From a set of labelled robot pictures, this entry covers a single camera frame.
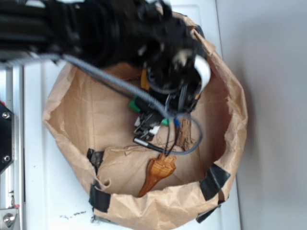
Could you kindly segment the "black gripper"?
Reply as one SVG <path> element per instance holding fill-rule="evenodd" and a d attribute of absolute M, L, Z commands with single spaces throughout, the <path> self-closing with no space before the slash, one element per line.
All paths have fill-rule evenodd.
<path fill-rule="evenodd" d="M 162 0 L 134 1 L 134 65 L 143 67 L 147 94 L 166 113 L 190 113 L 210 78 L 207 57 L 180 16 Z M 140 111 L 134 124 L 139 139 L 153 139 L 160 126 L 177 127 L 177 115 L 163 118 Z"/>

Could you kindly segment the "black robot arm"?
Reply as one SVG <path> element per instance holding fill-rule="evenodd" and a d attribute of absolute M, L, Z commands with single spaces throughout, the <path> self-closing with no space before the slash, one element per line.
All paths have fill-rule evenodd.
<path fill-rule="evenodd" d="M 0 65 L 63 59 L 134 94 L 135 134 L 190 115 L 210 78 L 207 57 L 162 0 L 0 3 Z"/>

